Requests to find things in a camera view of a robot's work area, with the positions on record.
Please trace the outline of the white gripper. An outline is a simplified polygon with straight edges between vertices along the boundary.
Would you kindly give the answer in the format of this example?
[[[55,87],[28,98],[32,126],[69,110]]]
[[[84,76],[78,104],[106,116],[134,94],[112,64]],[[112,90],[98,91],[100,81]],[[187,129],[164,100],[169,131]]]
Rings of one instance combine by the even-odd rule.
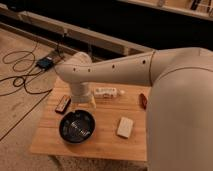
[[[80,104],[95,108],[96,102],[88,83],[70,84],[71,108],[76,109]]]

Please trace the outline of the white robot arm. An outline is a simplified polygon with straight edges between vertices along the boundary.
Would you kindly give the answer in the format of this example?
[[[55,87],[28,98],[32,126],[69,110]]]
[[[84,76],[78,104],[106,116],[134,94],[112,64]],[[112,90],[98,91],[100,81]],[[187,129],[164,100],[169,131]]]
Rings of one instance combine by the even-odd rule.
[[[56,71],[77,103],[91,99],[91,82],[149,86],[148,171],[213,171],[213,51],[155,50],[96,63],[78,52]]]

